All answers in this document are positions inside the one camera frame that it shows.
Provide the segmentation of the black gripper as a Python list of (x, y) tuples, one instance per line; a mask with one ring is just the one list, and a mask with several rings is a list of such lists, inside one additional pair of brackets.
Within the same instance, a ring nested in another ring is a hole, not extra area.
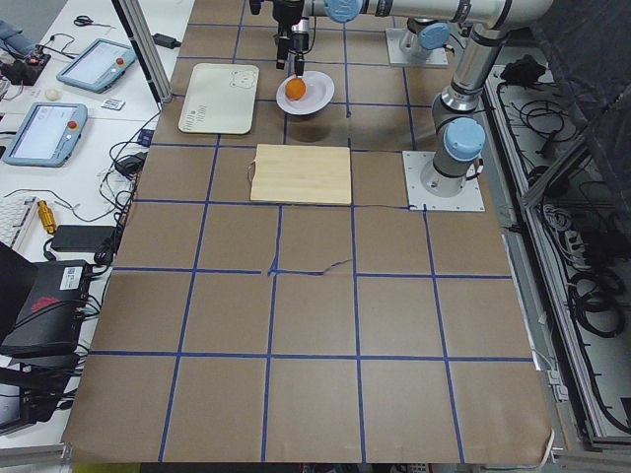
[(276, 67), (284, 68), (289, 52), (296, 53), (294, 70), (297, 78), (305, 73), (305, 55), (310, 47), (310, 22), (304, 0), (273, 0), (272, 18), (277, 23)]

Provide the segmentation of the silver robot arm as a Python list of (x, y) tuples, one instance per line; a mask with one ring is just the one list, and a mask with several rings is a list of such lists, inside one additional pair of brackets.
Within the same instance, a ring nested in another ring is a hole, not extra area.
[(344, 25), (361, 15), (376, 18), (401, 17), (407, 27), (395, 30), (401, 35), (398, 50), (407, 64), (444, 47), (450, 25), (472, 26), (474, 45), (465, 49), (476, 76), (485, 79), (507, 34), (527, 27), (551, 7), (550, 1), (274, 1), (272, 18), (277, 23), (276, 67), (285, 68), (293, 58), (294, 73), (305, 72), (305, 56), (315, 41), (316, 27), (310, 19), (327, 17)]
[(473, 113), (503, 41), (501, 33), (475, 26), (451, 82), (433, 102), (438, 140), (433, 166), (441, 176), (464, 177), (484, 147), (486, 134)]

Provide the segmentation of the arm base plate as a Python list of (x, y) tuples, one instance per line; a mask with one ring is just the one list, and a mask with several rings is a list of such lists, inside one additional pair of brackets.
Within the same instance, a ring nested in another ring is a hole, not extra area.
[(484, 212), (475, 164), (465, 176), (445, 177), (435, 170), (434, 155), (402, 152), (408, 207), (415, 211)]
[(443, 47), (422, 47), (418, 35), (408, 29), (386, 29), (386, 46), (389, 65), (393, 67), (447, 69), (449, 66)]

